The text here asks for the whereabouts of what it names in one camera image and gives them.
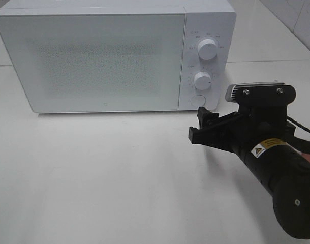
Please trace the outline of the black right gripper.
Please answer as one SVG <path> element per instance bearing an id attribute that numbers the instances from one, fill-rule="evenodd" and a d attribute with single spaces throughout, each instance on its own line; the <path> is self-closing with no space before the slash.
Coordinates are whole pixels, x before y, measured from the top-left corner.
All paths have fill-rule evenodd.
<path id="1" fill-rule="evenodd" d="M 265 140 L 285 141 L 295 126 L 287 121 L 287 106 L 240 105 L 237 112 L 219 117 L 204 107 L 197 112 L 199 128 L 189 128 L 189 140 L 199 145 L 224 145 L 228 152 L 243 155 Z"/>

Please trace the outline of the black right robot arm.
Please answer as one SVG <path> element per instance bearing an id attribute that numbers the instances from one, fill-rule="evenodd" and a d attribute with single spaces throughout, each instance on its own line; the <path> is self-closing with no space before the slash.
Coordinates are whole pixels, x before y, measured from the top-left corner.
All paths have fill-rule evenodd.
<path id="1" fill-rule="evenodd" d="M 225 116 L 200 107 L 197 117 L 191 143 L 236 154 L 272 196 L 282 229 L 310 239 L 310 162 L 299 153 L 286 107 L 240 106 Z"/>

